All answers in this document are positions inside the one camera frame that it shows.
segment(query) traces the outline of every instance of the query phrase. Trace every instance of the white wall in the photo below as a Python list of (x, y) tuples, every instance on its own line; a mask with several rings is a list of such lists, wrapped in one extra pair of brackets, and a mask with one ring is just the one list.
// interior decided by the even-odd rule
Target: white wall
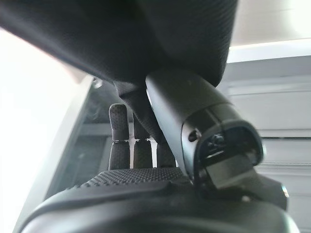
[(12, 232), (79, 79), (0, 30), (0, 232)]

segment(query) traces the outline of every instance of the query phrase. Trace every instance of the black fabric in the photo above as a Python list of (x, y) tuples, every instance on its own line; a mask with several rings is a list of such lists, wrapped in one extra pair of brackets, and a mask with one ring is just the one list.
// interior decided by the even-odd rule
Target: black fabric
[(162, 67), (190, 69), (216, 86), (236, 0), (0, 0), (0, 26), (51, 55), (115, 82), (157, 141), (163, 134), (145, 93)]
[(152, 168), (151, 143), (147, 140), (139, 140), (134, 145), (134, 168)]
[(114, 142), (111, 145), (109, 170), (130, 168), (130, 144)]
[(169, 144), (157, 144), (156, 146), (156, 166), (157, 167), (176, 167), (175, 157)]

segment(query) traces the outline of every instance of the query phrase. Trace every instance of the textured rubber palm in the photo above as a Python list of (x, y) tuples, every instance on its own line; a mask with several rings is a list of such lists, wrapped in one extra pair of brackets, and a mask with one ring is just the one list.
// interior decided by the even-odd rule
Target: textured rubber palm
[(181, 170), (177, 167), (111, 170), (101, 172), (96, 177), (92, 178), (91, 180), (84, 183), (80, 187), (174, 181), (179, 180), (181, 178), (185, 177), (181, 172)]
[(130, 145), (128, 142), (114, 142), (111, 145), (109, 170), (130, 168)]
[(176, 167), (175, 157), (167, 143), (156, 147), (157, 167)]
[(140, 140), (134, 145), (134, 168), (152, 168), (150, 141)]

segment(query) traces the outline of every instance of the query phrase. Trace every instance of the black mesh fabric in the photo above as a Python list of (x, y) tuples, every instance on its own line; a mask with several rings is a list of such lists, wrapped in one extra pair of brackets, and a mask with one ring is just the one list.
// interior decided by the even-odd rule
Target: black mesh fabric
[(133, 114), (133, 124), (134, 124), (134, 138), (135, 139), (147, 139), (150, 138), (150, 134), (145, 130), (145, 128), (138, 121), (135, 114)]
[(103, 171), (80, 187), (126, 185), (159, 181), (175, 181), (184, 178), (181, 170), (175, 168), (142, 168)]
[(0, 0), (0, 26), (114, 82), (140, 123), (164, 142), (145, 92), (146, 75), (182, 67), (216, 86), (236, 5), (236, 0)]
[(109, 119), (113, 141), (129, 139), (127, 109), (124, 104), (114, 103), (109, 108)]
[(130, 145), (128, 142), (114, 142), (111, 145), (109, 170), (130, 168)]
[(134, 145), (134, 168), (152, 168), (151, 143), (140, 140)]
[(156, 146), (156, 164), (157, 167), (175, 167), (175, 157), (167, 143)]

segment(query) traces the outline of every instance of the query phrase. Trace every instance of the black cylindrical actuator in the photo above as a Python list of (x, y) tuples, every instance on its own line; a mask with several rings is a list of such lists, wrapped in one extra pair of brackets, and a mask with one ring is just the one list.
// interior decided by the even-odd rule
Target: black cylindrical actuator
[[(262, 160), (261, 139), (254, 127), (198, 74), (163, 69), (149, 74), (146, 85), (159, 126), (179, 167), (193, 183), (224, 187), (228, 179), (252, 169)], [(250, 165), (232, 170), (230, 164), (236, 159), (231, 157), (240, 154), (248, 158)], [(226, 163), (221, 165), (228, 166), (227, 177), (216, 175), (219, 169), (212, 166), (219, 166), (222, 160)]]

